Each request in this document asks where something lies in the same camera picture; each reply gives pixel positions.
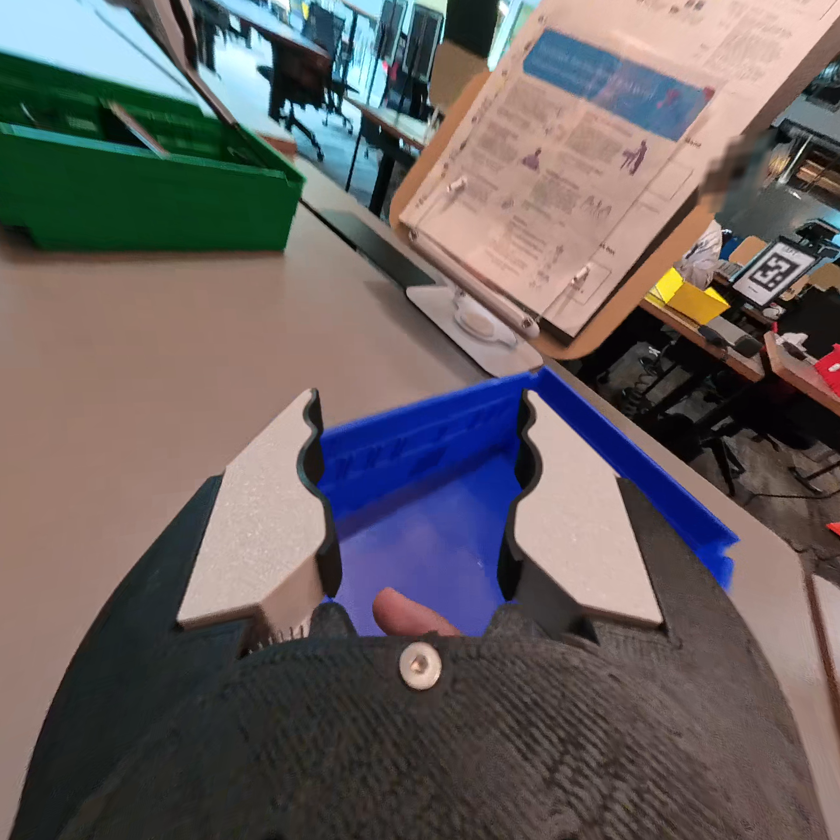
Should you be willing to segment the laminated sheet with blue banner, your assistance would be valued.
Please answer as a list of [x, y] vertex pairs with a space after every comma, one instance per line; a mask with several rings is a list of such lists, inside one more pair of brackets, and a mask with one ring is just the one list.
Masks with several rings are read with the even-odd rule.
[[653, 234], [648, 188], [713, 102], [642, 39], [531, 20], [400, 216], [418, 244], [575, 337]]

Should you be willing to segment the grey desk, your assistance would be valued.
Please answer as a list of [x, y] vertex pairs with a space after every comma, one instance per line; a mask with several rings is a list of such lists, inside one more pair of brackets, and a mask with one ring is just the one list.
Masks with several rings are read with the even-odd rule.
[[303, 391], [323, 436], [493, 380], [320, 216], [279, 254], [2, 232], [2, 838], [838, 838], [798, 560], [551, 362], [736, 533], [725, 592], [656, 561], [665, 629], [596, 640], [508, 602], [363, 634], [339, 591], [287, 643], [178, 625], [222, 474]]

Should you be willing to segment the person's right hand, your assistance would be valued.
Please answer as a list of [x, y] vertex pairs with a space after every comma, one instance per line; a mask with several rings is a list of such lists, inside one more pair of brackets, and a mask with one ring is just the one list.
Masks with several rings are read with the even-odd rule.
[[435, 634], [442, 637], [461, 635], [451, 622], [430, 607], [415, 602], [399, 591], [386, 587], [372, 603], [376, 625], [385, 635], [421, 637]]

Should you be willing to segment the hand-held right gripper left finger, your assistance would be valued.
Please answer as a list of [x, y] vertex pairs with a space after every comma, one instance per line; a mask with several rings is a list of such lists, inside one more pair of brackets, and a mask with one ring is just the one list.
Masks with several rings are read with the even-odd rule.
[[185, 630], [246, 623], [247, 647], [309, 635], [342, 582], [340, 544], [319, 488], [319, 392], [307, 389], [227, 465], [176, 615]]

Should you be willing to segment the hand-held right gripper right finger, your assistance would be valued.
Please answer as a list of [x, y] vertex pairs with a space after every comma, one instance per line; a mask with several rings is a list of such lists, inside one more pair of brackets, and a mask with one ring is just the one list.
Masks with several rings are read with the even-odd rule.
[[665, 618], [619, 476], [536, 390], [522, 391], [497, 582], [552, 640], [596, 640], [596, 623], [661, 632]]

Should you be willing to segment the black and white marker board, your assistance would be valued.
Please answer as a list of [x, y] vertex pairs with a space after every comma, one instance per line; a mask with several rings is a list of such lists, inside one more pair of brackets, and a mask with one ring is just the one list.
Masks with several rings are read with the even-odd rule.
[[817, 250], [780, 236], [753, 257], [731, 281], [731, 289], [757, 308], [766, 308], [817, 261]]

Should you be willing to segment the black office chair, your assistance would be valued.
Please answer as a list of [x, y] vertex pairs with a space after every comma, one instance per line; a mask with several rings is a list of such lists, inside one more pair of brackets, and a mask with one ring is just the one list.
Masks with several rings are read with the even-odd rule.
[[257, 70], [269, 82], [268, 115], [288, 131], [299, 130], [309, 141], [316, 161], [323, 163], [324, 152], [312, 129], [298, 117], [307, 108], [339, 117], [352, 134], [353, 125], [342, 111], [347, 85], [335, 69], [343, 42], [343, 19], [322, 2], [308, 2], [308, 15], [301, 37], [305, 45], [272, 41], [270, 66]]

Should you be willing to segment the yellow bin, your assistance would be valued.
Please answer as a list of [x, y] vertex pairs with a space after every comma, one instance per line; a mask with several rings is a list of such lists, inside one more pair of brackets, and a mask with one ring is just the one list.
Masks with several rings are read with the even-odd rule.
[[670, 268], [647, 294], [665, 308], [699, 326], [706, 326], [730, 309], [728, 302], [713, 288], [699, 289]]

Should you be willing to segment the green storage bin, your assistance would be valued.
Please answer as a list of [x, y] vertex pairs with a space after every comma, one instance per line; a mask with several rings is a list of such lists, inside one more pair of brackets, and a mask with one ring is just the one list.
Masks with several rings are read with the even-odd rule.
[[283, 251], [305, 184], [267, 142], [193, 103], [2, 52], [2, 225], [42, 249]]

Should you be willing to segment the small wooden document stand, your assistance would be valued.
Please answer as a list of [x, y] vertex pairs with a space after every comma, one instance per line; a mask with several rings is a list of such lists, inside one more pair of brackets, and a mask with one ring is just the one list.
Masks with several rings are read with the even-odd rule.
[[428, 82], [428, 100], [433, 109], [446, 112], [466, 86], [487, 70], [487, 58], [444, 39], [437, 47]]

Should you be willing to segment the blue storage bin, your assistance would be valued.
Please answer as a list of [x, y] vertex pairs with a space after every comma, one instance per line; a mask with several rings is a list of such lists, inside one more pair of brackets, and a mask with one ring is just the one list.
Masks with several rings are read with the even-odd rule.
[[506, 602], [497, 562], [519, 492], [516, 431], [522, 391], [534, 389], [619, 476], [626, 509], [661, 606], [655, 562], [700, 568], [725, 592], [736, 533], [549, 368], [486, 381], [322, 436], [319, 486], [332, 505], [343, 564], [338, 599], [375, 634], [374, 595], [388, 585], [481, 634]]

